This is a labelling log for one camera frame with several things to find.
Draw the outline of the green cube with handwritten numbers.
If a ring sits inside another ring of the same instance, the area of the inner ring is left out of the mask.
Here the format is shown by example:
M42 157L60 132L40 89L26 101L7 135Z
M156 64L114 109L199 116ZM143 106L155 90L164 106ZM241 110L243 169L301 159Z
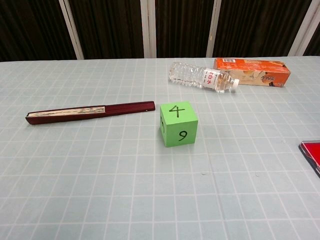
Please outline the green cube with handwritten numbers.
M166 147L193 144L198 117L188 101L160 105L160 132Z

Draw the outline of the folded dark red hand fan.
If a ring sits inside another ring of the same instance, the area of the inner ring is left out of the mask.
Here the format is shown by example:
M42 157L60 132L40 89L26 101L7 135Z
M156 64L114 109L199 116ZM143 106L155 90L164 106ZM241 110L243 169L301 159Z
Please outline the folded dark red hand fan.
M155 109L153 101L143 101L35 111L29 112L25 119L31 125L40 125L150 112Z

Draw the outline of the clear plastic water bottle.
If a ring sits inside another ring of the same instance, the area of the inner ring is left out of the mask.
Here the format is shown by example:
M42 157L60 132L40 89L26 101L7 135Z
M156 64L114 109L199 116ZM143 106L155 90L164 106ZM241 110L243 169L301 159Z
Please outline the clear plastic water bottle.
M183 62L174 62L171 65L168 78L173 83L208 88L217 93L235 91L240 82L227 71L198 67Z

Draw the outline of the light blue grid table cloth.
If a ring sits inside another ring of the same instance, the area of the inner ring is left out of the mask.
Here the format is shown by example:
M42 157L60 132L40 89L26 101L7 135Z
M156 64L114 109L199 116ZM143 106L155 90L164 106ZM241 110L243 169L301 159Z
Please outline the light blue grid table cloth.
M0 62L0 240L320 240L320 56L282 88L169 81L172 58ZM195 143L160 111L30 125L29 112L188 101Z

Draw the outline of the orange cardboard box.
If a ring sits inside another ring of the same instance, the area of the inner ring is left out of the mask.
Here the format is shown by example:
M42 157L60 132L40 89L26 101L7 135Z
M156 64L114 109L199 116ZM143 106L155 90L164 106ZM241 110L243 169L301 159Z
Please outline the orange cardboard box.
M229 73L240 85L282 88L291 72L281 61L216 58L213 67Z

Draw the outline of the flat red case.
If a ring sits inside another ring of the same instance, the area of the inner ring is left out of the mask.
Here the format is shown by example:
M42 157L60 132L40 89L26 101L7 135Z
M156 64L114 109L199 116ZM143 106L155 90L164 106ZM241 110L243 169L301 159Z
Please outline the flat red case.
M320 140L302 141L298 147L320 178Z

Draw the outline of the white partition post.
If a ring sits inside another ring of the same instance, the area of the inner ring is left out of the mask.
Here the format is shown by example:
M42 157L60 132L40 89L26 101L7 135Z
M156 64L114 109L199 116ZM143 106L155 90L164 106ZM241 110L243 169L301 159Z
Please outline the white partition post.
M222 3L222 0L214 0L214 2L213 2L209 36L208 36L208 42L207 42L207 48L206 48L206 57L207 58L211 58L213 56L215 39L216 39L216 34L217 34L218 22L219 22L220 9L221 9L221 3Z
M157 58L156 0L140 0L144 58Z
M320 23L320 0L312 0L295 36L288 57L302 56L305 53Z
M81 42L79 39L77 27L73 18L70 2L69 0L58 0L58 1L64 17L64 21L66 23L69 36L70 36L73 50L75 52L76 59L84 60L85 58L84 58Z

